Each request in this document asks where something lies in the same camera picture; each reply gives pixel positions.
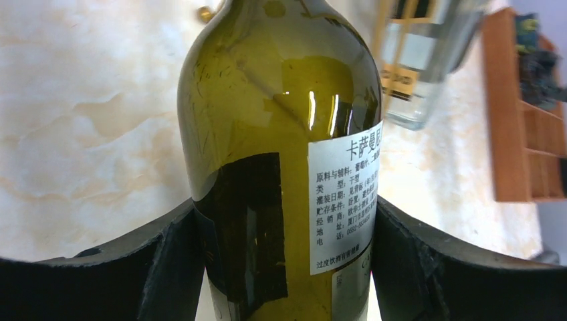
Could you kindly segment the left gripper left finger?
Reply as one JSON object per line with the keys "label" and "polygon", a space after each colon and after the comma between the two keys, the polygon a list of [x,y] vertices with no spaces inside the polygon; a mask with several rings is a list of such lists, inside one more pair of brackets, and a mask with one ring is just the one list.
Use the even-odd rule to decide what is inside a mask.
{"label": "left gripper left finger", "polygon": [[193,202],[65,258],[1,260],[2,320],[194,320],[203,282]]}

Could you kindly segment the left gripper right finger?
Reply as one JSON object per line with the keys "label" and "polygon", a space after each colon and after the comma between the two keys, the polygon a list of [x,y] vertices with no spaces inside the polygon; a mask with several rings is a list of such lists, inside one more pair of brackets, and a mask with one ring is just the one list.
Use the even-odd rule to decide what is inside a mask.
{"label": "left gripper right finger", "polygon": [[566,268],[460,240],[378,199],[372,274],[383,320],[565,320]]}

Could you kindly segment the dark bottle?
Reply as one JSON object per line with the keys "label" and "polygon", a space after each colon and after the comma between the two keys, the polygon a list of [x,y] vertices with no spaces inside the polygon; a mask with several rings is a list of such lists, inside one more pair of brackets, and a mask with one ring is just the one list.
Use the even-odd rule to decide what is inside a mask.
{"label": "dark bottle", "polygon": [[217,320],[365,320],[382,86],[325,1],[227,1],[177,110]]}

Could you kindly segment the clear liquor bottle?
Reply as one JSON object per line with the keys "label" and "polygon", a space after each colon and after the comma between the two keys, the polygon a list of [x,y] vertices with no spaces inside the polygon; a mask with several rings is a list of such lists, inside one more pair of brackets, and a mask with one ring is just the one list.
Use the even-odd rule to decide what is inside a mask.
{"label": "clear liquor bottle", "polygon": [[489,1],[395,1],[384,33],[387,118],[421,130],[461,65]]}

